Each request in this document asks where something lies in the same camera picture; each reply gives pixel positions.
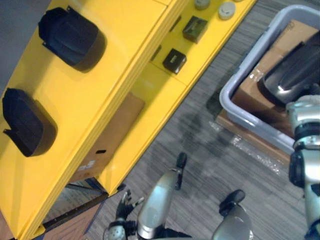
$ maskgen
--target small black box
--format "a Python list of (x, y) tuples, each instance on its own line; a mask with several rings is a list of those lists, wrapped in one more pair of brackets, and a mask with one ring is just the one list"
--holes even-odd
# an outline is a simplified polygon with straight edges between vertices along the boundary
[(177, 74), (186, 61), (187, 61), (186, 55), (172, 48), (162, 64), (166, 69)]
[(183, 37), (197, 44), (208, 28), (207, 23), (207, 20), (192, 16), (182, 31)]

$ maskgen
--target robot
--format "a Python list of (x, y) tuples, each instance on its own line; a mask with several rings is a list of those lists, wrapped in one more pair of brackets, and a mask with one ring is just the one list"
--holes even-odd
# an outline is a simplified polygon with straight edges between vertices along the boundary
[[(320, 95), (301, 97), (286, 106), (292, 124), (295, 143), (289, 166), (289, 180), (304, 189), (305, 212), (308, 231), (306, 240), (320, 239)], [(127, 221), (133, 209), (144, 201), (140, 198), (131, 203), (128, 190), (122, 197), (116, 211), (115, 221), (109, 227), (108, 240), (127, 240), (137, 234), (139, 240), (162, 238), (191, 238), (191, 236), (165, 228), (174, 190), (182, 185), (187, 155), (183, 152), (176, 160), (176, 166), (166, 172), (151, 190), (137, 219)], [(223, 221), (214, 231), (211, 240), (253, 240), (252, 222), (240, 202), (244, 191), (230, 193), (219, 205)]]

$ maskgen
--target yellow shelf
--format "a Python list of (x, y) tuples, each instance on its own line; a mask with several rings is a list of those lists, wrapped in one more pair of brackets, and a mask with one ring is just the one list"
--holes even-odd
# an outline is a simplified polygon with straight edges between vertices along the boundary
[[(132, 92), (143, 99), (146, 105), (112, 160), (97, 178), (108, 193), (117, 192), (117, 187), (254, 5), (255, 0), (235, 2), (234, 16), (225, 21), (220, 20), (217, 14), (218, 7), (223, 2), (225, 1), (211, 1), (209, 8), (199, 11), (194, 8), (194, 1), (190, 0), (181, 13), (181, 20), (161, 42), (159, 53), (148, 63), (134, 84)], [(208, 20), (208, 29), (198, 44), (184, 39), (182, 34), (192, 16)], [(168, 71), (162, 65), (172, 48), (184, 53), (187, 58), (178, 74)]]
[[(37, 100), (57, 125), (52, 147), (24, 157), (0, 134), (0, 210), (13, 235), (41, 234), (47, 212), (132, 88), (137, 76), (178, 17), (185, 0), (53, 0), (73, 7), (107, 38), (99, 63), (82, 73), (45, 47), (36, 30), (10, 81)], [(9, 128), (0, 107), (0, 130)]]

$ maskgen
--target black device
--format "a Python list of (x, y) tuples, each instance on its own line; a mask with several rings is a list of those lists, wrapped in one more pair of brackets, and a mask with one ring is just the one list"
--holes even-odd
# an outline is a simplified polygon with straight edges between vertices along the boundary
[(93, 68), (105, 51), (102, 32), (70, 6), (46, 11), (38, 26), (43, 45), (79, 71)]
[(192, 16), (182, 31), (183, 37), (197, 44), (208, 28), (207, 23), (207, 20)]
[(8, 88), (2, 99), (8, 135), (26, 157), (46, 152), (56, 138), (54, 123), (23, 90)]
[(187, 57), (182, 52), (172, 48), (163, 61), (163, 66), (171, 72), (177, 74), (186, 63)]
[(258, 82), (261, 93), (284, 106), (303, 95), (320, 94), (320, 32), (300, 43)]

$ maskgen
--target gray carpet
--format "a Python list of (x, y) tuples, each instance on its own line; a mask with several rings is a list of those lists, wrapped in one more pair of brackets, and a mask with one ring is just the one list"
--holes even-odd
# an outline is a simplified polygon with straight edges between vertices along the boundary
[[(48, 0), (0, 0), (0, 93), (28, 43)], [(256, 240), (301, 240), (306, 232), (303, 193), (288, 181), (287, 166), (215, 122), (219, 92), (242, 56), (275, 14), (292, 4), (319, 8), (318, 0), (258, 0), (218, 56), (125, 179), (133, 199), (147, 196), (161, 175), (188, 154), (182, 188), (174, 195), (166, 226), (208, 239), (221, 222), (221, 200), (238, 188)], [(109, 198), (86, 234), (101, 240), (122, 193)], [(129, 217), (137, 218), (139, 209)]]

